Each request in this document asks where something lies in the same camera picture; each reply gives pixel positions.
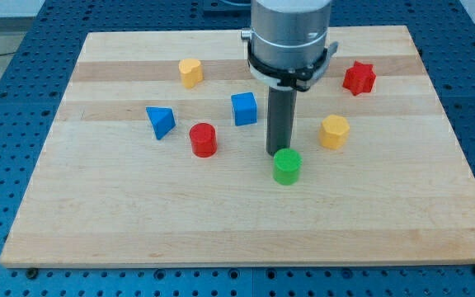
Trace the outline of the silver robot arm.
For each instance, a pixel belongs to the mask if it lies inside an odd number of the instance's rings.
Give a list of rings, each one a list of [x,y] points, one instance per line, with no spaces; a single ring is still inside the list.
[[[252,0],[252,56],[277,69],[298,69],[319,60],[332,0]]]

